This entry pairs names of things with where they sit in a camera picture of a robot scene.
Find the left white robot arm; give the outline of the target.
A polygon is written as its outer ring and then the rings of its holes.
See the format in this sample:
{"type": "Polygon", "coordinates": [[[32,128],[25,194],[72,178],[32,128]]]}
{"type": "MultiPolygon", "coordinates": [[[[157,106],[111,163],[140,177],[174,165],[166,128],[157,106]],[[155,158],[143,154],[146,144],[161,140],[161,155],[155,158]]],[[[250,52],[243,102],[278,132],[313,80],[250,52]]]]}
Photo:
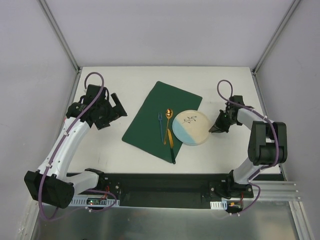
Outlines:
{"type": "Polygon", "coordinates": [[[82,139],[96,126],[98,130],[127,116],[116,93],[90,84],[86,94],[67,109],[64,126],[46,159],[36,171],[27,171],[24,182],[33,200],[65,209],[74,195],[91,190],[99,195],[106,189],[104,172],[87,168],[68,176],[70,163],[82,139]]]}

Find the gold knife black handle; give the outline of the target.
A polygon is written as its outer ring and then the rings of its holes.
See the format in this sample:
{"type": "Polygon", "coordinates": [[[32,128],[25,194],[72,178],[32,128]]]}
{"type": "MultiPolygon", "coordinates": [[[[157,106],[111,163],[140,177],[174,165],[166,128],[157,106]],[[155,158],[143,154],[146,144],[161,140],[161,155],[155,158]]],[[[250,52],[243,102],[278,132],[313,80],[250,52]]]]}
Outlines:
{"type": "Polygon", "coordinates": [[[172,133],[171,133],[170,129],[167,130],[167,134],[168,134],[169,145],[170,145],[171,160],[172,160],[172,163],[175,165],[176,158],[175,158],[175,154],[174,154],[174,142],[173,142],[172,133]]]}

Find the blue fork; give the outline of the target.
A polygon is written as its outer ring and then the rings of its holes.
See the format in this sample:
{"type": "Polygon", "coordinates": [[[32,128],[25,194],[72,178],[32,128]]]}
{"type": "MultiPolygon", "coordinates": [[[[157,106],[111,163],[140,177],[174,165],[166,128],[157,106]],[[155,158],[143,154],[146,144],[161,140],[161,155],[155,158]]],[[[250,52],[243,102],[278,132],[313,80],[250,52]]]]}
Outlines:
{"type": "Polygon", "coordinates": [[[164,141],[164,136],[163,136],[163,126],[162,126],[162,120],[163,120],[163,116],[161,112],[157,113],[157,119],[159,122],[159,129],[160,129],[160,137],[161,137],[161,141],[164,141]]]}

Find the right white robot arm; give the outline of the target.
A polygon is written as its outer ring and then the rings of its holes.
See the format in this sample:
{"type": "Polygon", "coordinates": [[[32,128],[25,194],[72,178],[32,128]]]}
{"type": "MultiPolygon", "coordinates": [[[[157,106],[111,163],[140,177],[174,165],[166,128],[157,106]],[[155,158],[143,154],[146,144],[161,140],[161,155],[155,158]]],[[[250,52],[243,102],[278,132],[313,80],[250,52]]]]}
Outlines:
{"type": "Polygon", "coordinates": [[[213,187],[214,193],[225,199],[239,198],[262,171],[284,163],[288,157],[286,124],[272,121],[245,105],[241,95],[227,100],[225,109],[219,111],[208,132],[227,133],[232,125],[246,126],[250,137],[245,161],[213,187]]]}

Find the cream and blue plate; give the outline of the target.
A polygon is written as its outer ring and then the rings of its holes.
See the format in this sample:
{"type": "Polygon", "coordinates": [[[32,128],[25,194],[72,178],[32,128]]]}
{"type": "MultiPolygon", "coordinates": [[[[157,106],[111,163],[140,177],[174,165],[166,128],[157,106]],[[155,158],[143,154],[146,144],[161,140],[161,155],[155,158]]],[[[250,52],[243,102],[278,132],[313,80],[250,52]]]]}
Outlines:
{"type": "Polygon", "coordinates": [[[198,146],[207,141],[211,121],[197,110],[180,112],[172,122],[175,137],[188,146],[198,146]]]}

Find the dark green placemat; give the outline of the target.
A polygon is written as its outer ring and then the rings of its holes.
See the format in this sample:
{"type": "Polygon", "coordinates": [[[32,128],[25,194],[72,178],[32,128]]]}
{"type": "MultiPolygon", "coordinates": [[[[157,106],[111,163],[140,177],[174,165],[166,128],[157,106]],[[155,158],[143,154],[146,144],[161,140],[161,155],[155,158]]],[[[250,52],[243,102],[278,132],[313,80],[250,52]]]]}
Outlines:
{"type": "Polygon", "coordinates": [[[161,140],[158,112],[162,113],[163,138],[167,126],[166,110],[173,110],[173,118],[186,110],[198,110],[202,97],[175,86],[157,81],[145,98],[122,141],[172,163],[170,144],[161,140]]]}

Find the gold spoon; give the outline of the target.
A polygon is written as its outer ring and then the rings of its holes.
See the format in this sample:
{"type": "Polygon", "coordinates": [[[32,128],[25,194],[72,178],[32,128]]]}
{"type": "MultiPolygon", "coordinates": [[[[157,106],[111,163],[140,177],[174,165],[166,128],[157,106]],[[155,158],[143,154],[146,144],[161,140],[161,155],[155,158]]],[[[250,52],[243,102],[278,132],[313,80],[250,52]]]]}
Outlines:
{"type": "Polygon", "coordinates": [[[170,119],[173,117],[173,110],[168,108],[165,112],[165,117],[167,119],[167,123],[166,123],[166,128],[165,128],[165,136],[164,136],[164,140],[163,140],[164,145],[166,145],[166,143],[167,143],[168,128],[169,128],[170,119]]]}

